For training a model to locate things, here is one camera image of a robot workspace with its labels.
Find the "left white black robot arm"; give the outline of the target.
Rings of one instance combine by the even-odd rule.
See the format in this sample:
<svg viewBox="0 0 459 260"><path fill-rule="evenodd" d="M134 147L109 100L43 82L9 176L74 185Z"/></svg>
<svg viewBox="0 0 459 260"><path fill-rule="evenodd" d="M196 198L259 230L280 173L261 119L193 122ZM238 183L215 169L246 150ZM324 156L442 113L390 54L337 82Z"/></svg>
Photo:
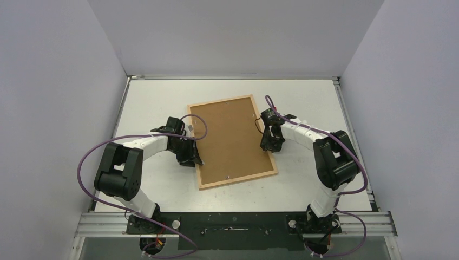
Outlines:
<svg viewBox="0 0 459 260"><path fill-rule="evenodd" d="M196 142L197 138L186 135L183 119L174 117L146 137L124 144L110 142L105 146L94 187L121 202L125 209L131 209L135 223L146 232L155 233L162 228L160 207L141 190L143 162L169 151L181 166L203 165Z"/></svg>

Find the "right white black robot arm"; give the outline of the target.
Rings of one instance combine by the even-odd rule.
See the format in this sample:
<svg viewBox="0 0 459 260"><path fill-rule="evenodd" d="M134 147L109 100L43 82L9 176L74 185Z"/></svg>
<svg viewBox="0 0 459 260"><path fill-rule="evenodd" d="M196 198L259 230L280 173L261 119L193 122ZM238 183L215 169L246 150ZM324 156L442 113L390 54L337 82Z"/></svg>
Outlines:
<svg viewBox="0 0 459 260"><path fill-rule="evenodd" d="M347 133L313 129L294 115L280 116L271 108L264 110L260 118L264 124L260 143L263 151L279 152L290 140L314 153L320 185L305 216L296 219L296 227L304 233L339 232L336 207L345 188L360 172Z"/></svg>

